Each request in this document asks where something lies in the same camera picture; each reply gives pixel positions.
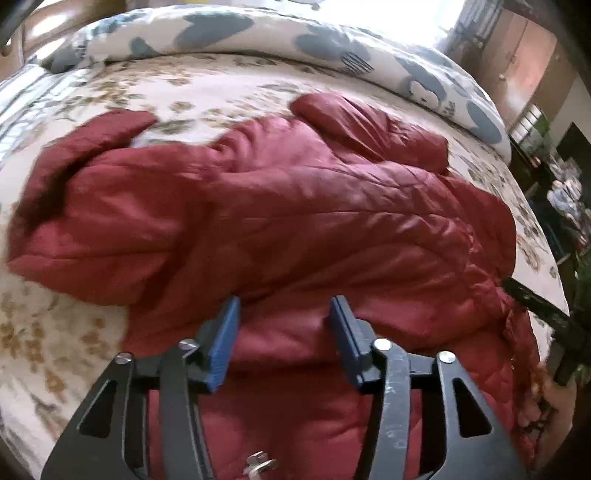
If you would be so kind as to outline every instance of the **bolt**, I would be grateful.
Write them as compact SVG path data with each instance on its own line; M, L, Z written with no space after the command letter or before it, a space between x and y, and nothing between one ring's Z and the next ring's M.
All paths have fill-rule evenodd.
M451 352L439 352L437 354L437 358L441 360L444 364L452 364L456 361L456 356Z
M374 340L374 347L382 352L387 352L392 348L392 342L387 338L376 338Z
M178 346L181 350L193 350L194 348L197 348L199 345L197 344L194 338L185 338L184 340L181 340L178 343Z
M118 365L125 365L134 359L133 355L129 352L121 352L115 355L115 363Z
M243 474L248 475L249 480L261 480L261 473L277 466L277 460L269 460L265 452L257 452L246 459L248 466Z

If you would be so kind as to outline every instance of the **blue gripper pad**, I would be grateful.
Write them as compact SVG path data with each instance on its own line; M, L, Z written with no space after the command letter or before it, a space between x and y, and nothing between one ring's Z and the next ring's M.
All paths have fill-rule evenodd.
M373 339L368 337L373 330L369 323L355 318L342 295L330 299L329 323L347 379L357 390L361 390L366 382L365 372L372 367Z
M210 393L215 393L226 379L232 349L238 336L240 313L240 299L238 297L229 297L217 318L210 320L210 322L214 323L214 326L208 332L208 338L204 342L208 345L204 345L198 340L200 348L207 350L204 352L208 367L205 384Z

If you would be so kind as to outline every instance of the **hand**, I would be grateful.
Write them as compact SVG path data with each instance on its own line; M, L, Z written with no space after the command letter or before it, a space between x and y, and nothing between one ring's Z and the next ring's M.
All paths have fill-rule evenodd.
M538 440L534 467L540 468L556 453L572 427L577 387L574 381L566 387L556 384L550 378L546 367L541 364L536 369L531 385L531 394L525 399L517 414L519 426L526 428L530 423L540 420L538 402L541 397L555 410Z

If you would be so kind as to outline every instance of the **red puffer jacket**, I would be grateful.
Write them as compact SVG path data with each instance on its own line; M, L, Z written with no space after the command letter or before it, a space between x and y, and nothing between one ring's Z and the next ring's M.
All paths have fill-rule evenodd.
M279 460L270 478L352 478L369 399L347 384L326 326L335 294L408 351L455 352L524 446L515 416L538 357L527 314L499 288L515 264L509 209L447 173L439 135L333 94L291 111L207 146L124 148L153 115L92 119L37 160L9 268L129 306L137 355L239 296L228 380L202 401L220 479L241 477L258 450ZM407 476L420 399L412 425Z

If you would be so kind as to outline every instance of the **bed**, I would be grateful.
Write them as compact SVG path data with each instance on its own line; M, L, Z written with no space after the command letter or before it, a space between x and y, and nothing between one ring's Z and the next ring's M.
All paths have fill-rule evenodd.
M0 252L36 156L91 117L149 110L160 122L134 145L197 144L245 119L288 115L297 96L326 91L445 136L450 170L500 197L514 215L514 277L568 311L548 243L509 172L502 121L466 72L435 50L257 9L117 15L84 27L42 66L29 64L1 84ZM545 357L551 331L531 320ZM125 328L125 309L50 291L0 262L0 435L33 477L119 351Z

